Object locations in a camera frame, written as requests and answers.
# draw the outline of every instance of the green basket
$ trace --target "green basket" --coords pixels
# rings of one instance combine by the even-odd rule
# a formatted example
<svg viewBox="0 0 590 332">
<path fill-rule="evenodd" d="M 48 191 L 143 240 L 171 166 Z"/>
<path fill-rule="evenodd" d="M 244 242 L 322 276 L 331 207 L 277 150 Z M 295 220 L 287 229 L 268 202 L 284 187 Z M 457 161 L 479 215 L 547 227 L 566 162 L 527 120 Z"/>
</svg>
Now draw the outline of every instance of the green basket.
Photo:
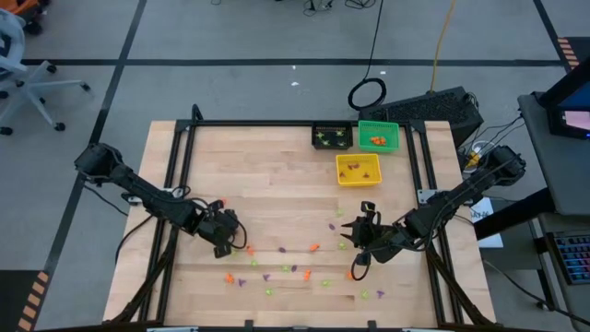
<svg viewBox="0 0 590 332">
<path fill-rule="evenodd" d="M 371 137 L 385 137 L 385 146 L 377 146 Z M 377 121 L 359 121 L 359 147 L 363 151 L 393 152 L 399 149 L 399 125 Z"/>
</svg>

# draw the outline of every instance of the white paper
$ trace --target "white paper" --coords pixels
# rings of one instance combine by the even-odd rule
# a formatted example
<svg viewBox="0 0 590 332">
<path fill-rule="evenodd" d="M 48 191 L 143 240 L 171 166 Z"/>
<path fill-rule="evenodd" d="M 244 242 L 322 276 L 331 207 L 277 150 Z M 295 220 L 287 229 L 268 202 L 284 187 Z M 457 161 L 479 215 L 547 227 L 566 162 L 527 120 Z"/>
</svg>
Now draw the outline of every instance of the white paper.
<svg viewBox="0 0 590 332">
<path fill-rule="evenodd" d="M 493 207 L 491 207 L 491 201 L 487 197 L 483 197 L 476 205 L 471 207 L 471 219 L 474 223 L 486 218 L 490 214 L 494 213 Z M 479 240 L 479 248 L 503 248 L 504 243 L 502 237 L 499 234 L 491 235 L 485 239 Z"/>
</svg>

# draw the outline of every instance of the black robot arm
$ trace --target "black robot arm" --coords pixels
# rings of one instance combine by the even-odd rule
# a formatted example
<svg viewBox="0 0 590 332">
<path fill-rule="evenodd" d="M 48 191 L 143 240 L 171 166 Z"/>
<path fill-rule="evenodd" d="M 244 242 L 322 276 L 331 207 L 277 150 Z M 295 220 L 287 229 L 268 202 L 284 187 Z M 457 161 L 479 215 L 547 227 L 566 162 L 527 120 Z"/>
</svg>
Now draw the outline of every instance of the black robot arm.
<svg viewBox="0 0 590 332">
<path fill-rule="evenodd" d="M 87 181 L 97 186 L 116 184 L 141 198 L 150 214 L 167 219 L 173 226 L 213 243 L 216 258 L 231 253 L 230 238 L 234 237 L 241 223 L 233 210 L 220 211 L 222 201 L 207 204 L 201 199 L 177 198 L 170 192 L 159 190 L 125 165 L 121 152 L 103 143 L 89 145 L 74 163 Z"/>
<path fill-rule="evenodd" d="M 496 147 L 480 161 L 478 170 L 456 188 L 440 192 L 428 199 L 422 207 L 411 209 L 406 215 L 389 225 L 381 224 L 381 214 L 375 205 L 362 202 L 364 217 L 342 227 L 352 228 L 352 234 L 342 234 L 355 247 L 362 249 L 355 264 L 367 266 L 371 255 L 379 263 L 392 259 L 402 249 L 424 251 L 430 246 L 434 233 L 453 217 L 466 201 L 480 195 L 493 185 L 511 185 L 525 174 L 525 161 L 510 148 Z"/>
</svg>

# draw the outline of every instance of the yellow cable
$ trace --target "yellow cable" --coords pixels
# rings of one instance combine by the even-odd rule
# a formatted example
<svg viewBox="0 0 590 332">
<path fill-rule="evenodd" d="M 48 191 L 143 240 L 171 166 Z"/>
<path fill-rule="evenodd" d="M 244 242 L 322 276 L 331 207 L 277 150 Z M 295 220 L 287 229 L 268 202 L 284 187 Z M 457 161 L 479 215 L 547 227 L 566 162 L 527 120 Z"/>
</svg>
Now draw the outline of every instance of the yellow cable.
<svg viewBox="0 0 590 332">
<path fill-rule="evenodd" d="M 439 41 L 436 43 L 436 54 L 434 55 L 434 65 L 432 66 L 432 81 L 431 81 L 431 93 L 434 92 L 434 81 L 436 80 L 436 64 L 439 62 L 439 51 L 441 50 L 441 43 L 443 42 L 444 33 L 446 32 L 446 28 L 449 26 L 449 22 L 451 21 L 451 15 L 453 14 L 454 4 L 457 0 L 451 1 L 451 7 L 449 11 L 446 13 L 446 19 L 444 20 L 444 26 L 442 26 L 441 36 L 439 37 Z"/>
</svg>

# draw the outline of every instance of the black tray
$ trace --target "black tray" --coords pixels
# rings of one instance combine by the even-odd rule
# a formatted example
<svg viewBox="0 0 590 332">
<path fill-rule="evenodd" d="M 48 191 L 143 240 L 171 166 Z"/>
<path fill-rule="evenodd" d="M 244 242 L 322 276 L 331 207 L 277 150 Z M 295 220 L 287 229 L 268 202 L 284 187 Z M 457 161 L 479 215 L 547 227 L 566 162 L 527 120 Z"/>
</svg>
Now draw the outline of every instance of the black tray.
<svg viewBox="0 0 590 332">
<path fill-rule="evenodd" d="M 312 126 L 312 145 L 316 149 L 348 149 L 352 147 L 352 123 L 338 121 L 314 122 Z"/>
</svg>

